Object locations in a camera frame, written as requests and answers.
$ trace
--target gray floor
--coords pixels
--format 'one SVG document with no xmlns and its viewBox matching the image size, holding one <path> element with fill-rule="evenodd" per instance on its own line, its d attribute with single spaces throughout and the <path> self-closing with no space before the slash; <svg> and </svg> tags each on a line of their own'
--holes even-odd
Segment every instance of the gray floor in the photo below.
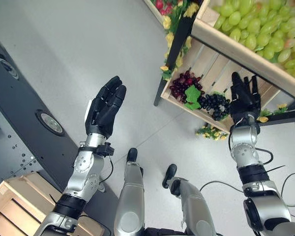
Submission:
<svg viewBox="0 0 295 236">
<path fill-rule="evenodd" d="M 178 165 L 179 176 L 199 187 L 215 179 L 241 186 L 226 141 L 195 137 L 203 121 L 165 101 L 152 105 L 167 43 L 142 1 L 0 0 L 0 41 L 77 144 L 86 137 L 88 100 L 114 75 L 124 81 L 126 99 L 109 139 L 116 152 L 108 184 L 120 194 L 125 155 L 138 147 L 145 169 L 146 226 L 181 229 L 180 202 L 161 187 L 171 163 Z M 270 174 L 280 189 L 295 172 L 295 125 L 262 128 L 258 147 L 274 153 L 267 168 L 287 165 Z M 109 168 L 107 162 L 103 176 Z M 203 193 L 218 232 L 253 235 L 244 217 L 243 195 L 218 184 Z M 284 199 L 295 202 L 295 178 Z"/>
</svg>

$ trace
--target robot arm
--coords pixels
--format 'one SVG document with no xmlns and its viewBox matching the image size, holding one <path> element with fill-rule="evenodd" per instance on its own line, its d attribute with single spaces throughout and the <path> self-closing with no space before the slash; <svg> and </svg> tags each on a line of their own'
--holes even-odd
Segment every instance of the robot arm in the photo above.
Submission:
<svg viewBox="0 0 295 236">
<path fill-rule="evenodd" d="M 231 129 L 230 151 L 247 197 L 243 205 L 248 225 L 256 235 L 261 232 L 265 236 L 295 236 L 295 223 L 291 222 L 290 212 L 255 148 L 260 132 L 256 123 L 260 115 L 257 79 L 252 78 L 252 93 L 248 78 L 244 78 L 244 83 L 234 72 L 232 80 L 230 111 L 235 125 Z"/>
<path fill-rule="evenodd" d="M 34 236 L 66 235 L 74 232 L 78 219 L 97 191 L 104 157 L 114 149 L 106 140 L 113 132 L 115 115 L 122 105 L 126 87 L 118 76 L 112 78 L 88 106 L 85 120 L 85 142 L 81 142 L 74 162 L 74 171 L 61 198 Z"/>
</svg>

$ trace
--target robot leg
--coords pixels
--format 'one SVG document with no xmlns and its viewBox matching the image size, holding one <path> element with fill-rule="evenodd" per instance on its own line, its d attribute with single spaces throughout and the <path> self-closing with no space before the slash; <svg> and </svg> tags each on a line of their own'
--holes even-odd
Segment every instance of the robot leg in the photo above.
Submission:
<svg viewBox="0 0 295 236">
<path fill-rule="evenodd" d="M 211 213 L 198 188 L 183 178 L 169 177 L 171 176 L 166 174 L 165 181 L 171 194 L 181 198 L 183 220 L 187 224 L 188 235 L 216 236 Z"/>
<path fill-rule="evenodd" d="M 129 154 L 115 217 L 115 236 L 141 236 L 144 232 L 143 178 L 136 158 L 129 158 Z"/>
</svg>

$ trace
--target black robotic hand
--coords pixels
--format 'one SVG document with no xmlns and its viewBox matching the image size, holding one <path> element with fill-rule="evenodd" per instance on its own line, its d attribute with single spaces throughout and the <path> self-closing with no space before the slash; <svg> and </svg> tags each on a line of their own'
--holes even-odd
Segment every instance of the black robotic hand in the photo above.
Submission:
<svg viewBox="0 0 295 236">
<path fill-rule="evenodd" d="M 85 121 L 87 135 L 99 133 L 108 139 L 113 133 L 115 116 L 122 105 L 126 94 L 126 87 L 118 76 L 113 77 L 101 88 L 92 100 Z"/>
<path fill-rule="evenodd" d="M 242 119 L 240 125 L 249 125 L 255 122 L 260 115 L 261 100 L 258 93 L 257 77 L 254 75 L 251 80 L 252 91 L 250 91 L 248 77 L 244 77 L 244 81 L 242 81 L 237 72 L 232 74 L 230 113 L 235 124 Z"/>
</svg>

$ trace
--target yellow flower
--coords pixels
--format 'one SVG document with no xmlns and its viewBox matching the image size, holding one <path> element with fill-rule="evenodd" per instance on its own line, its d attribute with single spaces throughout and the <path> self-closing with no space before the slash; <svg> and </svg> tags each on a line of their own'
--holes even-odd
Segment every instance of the yellow flower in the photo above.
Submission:
<svg viewBox="0 0 295 236">
<path fill-rule="evenodd" d="M 165 65 L 163 65 L 163 66 L 161 66 L 161 70 L 162 70 L 162 71 L 168 71 L 168 67 L 165 66 Z"/>
<path fill-rule="evenodd" d="M 167 47 L 168 48 L 171 48 L 172 46 L 172 43 L 173 43 L 173 40 L 174 40 L 174 34 L 172 32 L 168 33 L 166 35 L 166 41 L 167 41 Z"/>
<path fill-rule="evenodd" d="M 287 104 L 284 103 L 284 104 L 280 104 L 280 105 L 277 105 L 278 109 L 282 109 L 282 108 L 285 108 L 287 107 Z"/>
<path fill-rule="evenodd" d="M 259 120 L 261 123 L 265 123 L 269 120 L 268 117 L 258 117 L 257 120 Z"/>
<path fill-rule="evenodd" d="M 167 51 L 167 53 L 164 54 L 164 57 L 167 58 L 169 55 L 169 50 Z"/>
<path fill-rule="evenodd" d="M 199 5 L 197 5 L 196 3 L 193 2 L 188 6 L 188 8 L 187 8 L 187 10 L 186 10 L 186 12 L 184 13 L 183 16 L 191 18 L 193 13 L 198 11 L 198 9 L 199 9 Z"/>
<path fill-rule="evenodd" d="M 191 48 L 191 40 L 192 40 L 192 37 L 190 36 L 188 36 L 186 39 L 185 45 L 188 49 Z"/>
<path fill-rule="evenodd" d="M 171 27 L 172 20 L 169 16 L 164 16 L 163 27 L 168 30 Z"/>
<path fill-rule="evenodd" d="M 181 67 L 182 66 L 182 56 L 179 55 L 176 59 L 176 66 Z"/>
</svg>

